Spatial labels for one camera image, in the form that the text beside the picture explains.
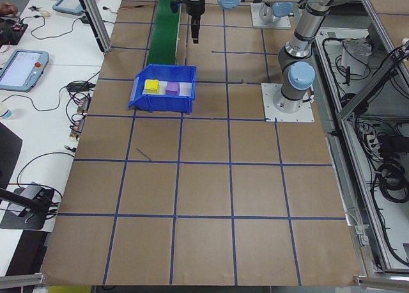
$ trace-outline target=blue plastic bin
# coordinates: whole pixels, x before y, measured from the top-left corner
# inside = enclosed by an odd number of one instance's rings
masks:
[[[190,96],[143,94],[145,80],[157,79],[168,82],[192,83]],[[150,64],[134,80],[128,107],[135,106],[145,111],[173,111],[190,114],[195,99],[196,67]]]

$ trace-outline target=yellow cube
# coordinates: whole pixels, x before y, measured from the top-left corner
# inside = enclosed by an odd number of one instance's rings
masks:
[[[159,81],[158,80],[145,80],[144,93],[150,93],[157,95],[159,93]]]

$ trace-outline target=metal bracket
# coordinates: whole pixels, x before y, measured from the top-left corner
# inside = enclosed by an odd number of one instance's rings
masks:
[[[404,277],[404,276],[396,276],[396,277],[391,276],[391,277],[379,277],[379,278],[356,276],[355,282],[357,282],[358,285],[360,287],[363,287],[364,289],[376,288],[376,289],[392,290],[392,291],[398,291],[398,292],[409,292],[409,281],[407,280],[407,277]]]
[[[251,19],[254,28],[258,29],[291,29],[291,23],[288,16],[278,18],[274,22],[263,22],[260,19],[259,12],[264,3],[251,3]]]
[[[47,280],[47,274],[36,273],[32,275],[18,275],[0,277],[0,289],[25,287],[28,285],[44,284]]]
[[[359,243],[361,246],[368,246],[369,245],[369,238],[366,235],[365,231],[369,228],[369,225],[356,225],[355,232],[358,235]]]
[[[279,83],[263,83],[261,84],[261,92],[263,94],[264,113],[267,122],[314,122],[314,115],[311,109],[310,102],[302,103],[300,109],[293,114],[283,113],[279,111],[273,104],[273,97],[277,90],[281,89],[282,84]],[[308,99],[308,94],[305,93],[304,99]]]

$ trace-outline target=white cylinder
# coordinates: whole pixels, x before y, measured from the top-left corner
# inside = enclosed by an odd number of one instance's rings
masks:
[[[12,112],[0,101],[0,118],[7,119],[12,115]]]

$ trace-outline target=metal base plate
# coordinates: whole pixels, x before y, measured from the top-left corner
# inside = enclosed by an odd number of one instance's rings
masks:
[[[253,21],[253,27],[258,29],[291,29],[291,23],[288,16],[277,19],[274,22],[264,23],[259,16],[260,8],[264,3],[251,3],[251,19]]]
[[[293,113],[287,114],[279,111],[273,104],[273,96],[277,90],[281,89],[282,84],[262,83],[261,91],[263,92],[264,113],[267,122],[314,122],[314,115],[309,102],[303,103],[300,109]]]

